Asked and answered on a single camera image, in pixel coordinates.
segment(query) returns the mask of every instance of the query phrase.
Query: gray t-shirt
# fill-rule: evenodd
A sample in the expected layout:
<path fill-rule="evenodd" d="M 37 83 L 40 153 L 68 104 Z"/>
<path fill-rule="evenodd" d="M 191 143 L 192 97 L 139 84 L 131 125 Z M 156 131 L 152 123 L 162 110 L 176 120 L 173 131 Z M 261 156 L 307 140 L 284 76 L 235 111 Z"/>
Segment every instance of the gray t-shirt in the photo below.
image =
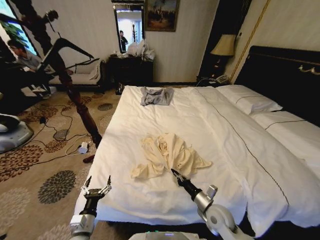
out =
<path fill-rule="evenodd" d="M 18 64 L 27 66 L 28 68 L 32 70 L 37 70 L 38 65 L 41 63 L 41 58 L 37 55 L 32 54 L 28 50 L 26 51 L 26 58 L 22 56 L 18 56 L 18 59 L 16 60 Z"/>

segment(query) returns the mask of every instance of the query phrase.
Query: table lamp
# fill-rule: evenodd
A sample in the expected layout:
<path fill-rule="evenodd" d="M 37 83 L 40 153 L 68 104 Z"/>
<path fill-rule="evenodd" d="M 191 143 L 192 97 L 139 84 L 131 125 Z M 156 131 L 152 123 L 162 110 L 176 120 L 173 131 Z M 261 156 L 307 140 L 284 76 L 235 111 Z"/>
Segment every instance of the table lamp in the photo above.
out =
<path fill-rule="evenodd" d="M 229 57 L 235 54 L 235 39 L 235 34 L 223 34 L 217 45 L 210 52 L 212 55 L 217 56 L 217 60 L 213 65 L 212 78 L 217 78 L 224 73 Z"/>

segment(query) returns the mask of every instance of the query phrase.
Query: mirror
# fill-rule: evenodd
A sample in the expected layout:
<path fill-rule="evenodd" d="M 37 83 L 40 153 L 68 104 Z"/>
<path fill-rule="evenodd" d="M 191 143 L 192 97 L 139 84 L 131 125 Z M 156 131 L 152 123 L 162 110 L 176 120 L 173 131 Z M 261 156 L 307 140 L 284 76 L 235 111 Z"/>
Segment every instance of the mirror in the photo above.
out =
<path fill-rule="evenodd" d="M 144 1 L 126 3 L 112 1 L 116 22 L 116 30 L 121 53 L 125 53 L 128 46 L 137 44 L 145 38 L 144 33 Z"/>

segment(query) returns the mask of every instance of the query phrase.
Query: wooden bedpost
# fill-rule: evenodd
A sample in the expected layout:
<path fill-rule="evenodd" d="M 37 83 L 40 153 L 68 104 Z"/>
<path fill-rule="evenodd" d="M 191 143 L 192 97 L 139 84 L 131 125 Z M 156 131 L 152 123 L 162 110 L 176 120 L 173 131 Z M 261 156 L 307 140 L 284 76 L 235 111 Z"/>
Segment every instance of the wooden bedpost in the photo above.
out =
<path fill-rule="evenodd" d="M 34 35 L 34 39 L 40 43 L 43 49 L 43 53 L 47 54 L 47 52 L 53 46 L 51 44 L 51 38 L 46 32 L 46 23 L 49 22 L 47 16 L 39 16 L 32 6 L 31 0 L 11 1 L 16 5 L 19 12 L 22 14 L 21 20 L 23 22 L 23 25 L 32 32 L 32 34 Z M 48 13 L 48 16 L 50 18 L 50 21 L 53 21 L 54 19 L 58 18 L 58 13 L 52 10 Z M 72 78 L 65 71 L 65 62 L 63 61 L 61 56 L 56 53 L 56 55 L 51 58 L 49 64 L 59 74 L 60 82 L 66 87 L 67 94 L 71 101 L 76 105 L 76 110 L 80 115 L 86 130 L 90 133 L 95 146 L 98 147 L 102 137 L 98 132 L 97 125 L 91 117 L 88 108 L 82 102 L 79 91 L 73 87 Z"/>

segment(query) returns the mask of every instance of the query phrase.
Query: power strip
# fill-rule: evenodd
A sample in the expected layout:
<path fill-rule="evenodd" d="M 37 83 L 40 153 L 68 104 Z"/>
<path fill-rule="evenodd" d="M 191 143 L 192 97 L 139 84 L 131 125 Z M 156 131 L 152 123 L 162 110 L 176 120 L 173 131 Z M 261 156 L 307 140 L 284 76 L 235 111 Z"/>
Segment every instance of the power strip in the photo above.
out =
<path fill-rule="evenodd" d="M 79 147 L 78 152 L 80 154 L 86 154 L 88 152 L 88 143 L 86 141 L 83 141 L 81 143 L 81 146 Z"/>

